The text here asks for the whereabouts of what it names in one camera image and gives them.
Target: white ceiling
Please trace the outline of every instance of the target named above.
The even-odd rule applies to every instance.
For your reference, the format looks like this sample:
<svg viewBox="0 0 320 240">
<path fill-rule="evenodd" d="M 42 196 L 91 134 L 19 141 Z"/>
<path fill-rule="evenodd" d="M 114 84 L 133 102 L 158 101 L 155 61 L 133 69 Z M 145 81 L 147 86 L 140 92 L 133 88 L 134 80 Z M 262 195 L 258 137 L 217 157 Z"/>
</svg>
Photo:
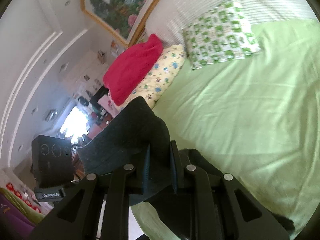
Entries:
<svg viewBox="0 0 320 240">
<path fill-rule="evenodd" d="M 0 19 L 0 168 L 15 168 L 30 154 L 32 139 L 53 127 L 44 121 L 50 109 L 73 104 L 60 83 L 61 65 L 68 63 L 69 72 L 91 47 L 109 49 L 112 37 L 99 32 L 80 0 L 11 2 Z"/>
</svg>

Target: red blanket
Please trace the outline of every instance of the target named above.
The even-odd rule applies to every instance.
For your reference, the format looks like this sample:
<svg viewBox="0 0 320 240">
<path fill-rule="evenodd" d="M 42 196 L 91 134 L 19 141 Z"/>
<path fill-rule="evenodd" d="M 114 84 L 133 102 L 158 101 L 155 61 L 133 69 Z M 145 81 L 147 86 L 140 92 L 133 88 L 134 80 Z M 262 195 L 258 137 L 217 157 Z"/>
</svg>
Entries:
<svg viewBox="0 0 320 240">
<path fill-rule="evenodd" d="M 151 34 L 145 43 L 136 44 L 121 53 L 103 76 L 111 98 L 120 106 L 148 74 L 162 53 L 160 39 Z"/>
</svg>

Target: silver bolt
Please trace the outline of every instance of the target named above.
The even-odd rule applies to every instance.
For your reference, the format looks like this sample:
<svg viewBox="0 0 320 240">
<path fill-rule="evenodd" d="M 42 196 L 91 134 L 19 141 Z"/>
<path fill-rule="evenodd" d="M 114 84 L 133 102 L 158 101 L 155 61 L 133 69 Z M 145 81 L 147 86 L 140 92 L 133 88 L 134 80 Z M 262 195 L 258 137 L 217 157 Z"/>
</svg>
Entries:
<svg viewBox="0 0 320 240">
<path fill-rule="evenodd" d="M 225 180 L 231 181 L 233 179 L 233 176 L 230 173 L 226 173 L 223 175 L 223 178 Z"/>
<path fill-rule="evenodd" d="M 131 164 L 131 163 L 128 163 L 126 164 L 125 166 L 123 166 L 123 168 L 126 170 L 126 171 L 131 171 L 134 166 Z"/>
<path fill-rule="evenodd" d="M 96 179 L 96 177 L 97 177 L 97 175 L 96 175 L 96 174 L 94 174 L 94 173 L 90 173 L 90 174 L 88 174 L 88 175 L 87 175 L 87 180 L 95 180 L 95 179 Z"/>
<path fill-rule="evenodd" d="M 187 170 L 188 171 L 195 171 L 196 170 L 196 166 L 194 166 L 193 164 L 189 164 L 188 166 L 187 166 Z"/>
</svg>

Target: framed painting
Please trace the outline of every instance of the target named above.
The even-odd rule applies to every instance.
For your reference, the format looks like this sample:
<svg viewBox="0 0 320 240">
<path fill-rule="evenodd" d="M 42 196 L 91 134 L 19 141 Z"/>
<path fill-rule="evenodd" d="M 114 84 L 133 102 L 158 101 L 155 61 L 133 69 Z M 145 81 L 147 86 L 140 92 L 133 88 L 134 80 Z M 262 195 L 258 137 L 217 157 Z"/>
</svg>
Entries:
<svg viewBox="0 0 320 240">
<path fill-rule="evenodd" d="M 82 11 L 123 46 L 135 44 L 159 0 L 80 0 Z"/>
</svg>

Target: patterned pillow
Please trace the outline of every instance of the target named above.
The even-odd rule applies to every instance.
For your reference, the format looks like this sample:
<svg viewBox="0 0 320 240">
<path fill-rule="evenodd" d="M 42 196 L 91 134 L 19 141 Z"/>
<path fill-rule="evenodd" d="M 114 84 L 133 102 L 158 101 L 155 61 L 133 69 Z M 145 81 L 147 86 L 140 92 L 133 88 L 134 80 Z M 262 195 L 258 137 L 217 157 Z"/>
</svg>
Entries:
<svg viewBox="0 0 320 240">
<path fill-rule="evenodd" d="M 183 36 L 191 69 L 250 57 L 261 50 L 237 0 L 223 0 L 184 28 Z"/>
<path fill-rule="evenodd" d="M 159 100 L 178 74 L 184 60 L 185 51 L 183 45 L 173 45 L 164 49 L 145 78 L 132 91 L 126 101 L 121 106 L 116 106 L 116 108 L 121 111 L 130 101 L 139 96 L 145 99 L 151 109 L 154 108 L 156 101 Z"/>
</svg>

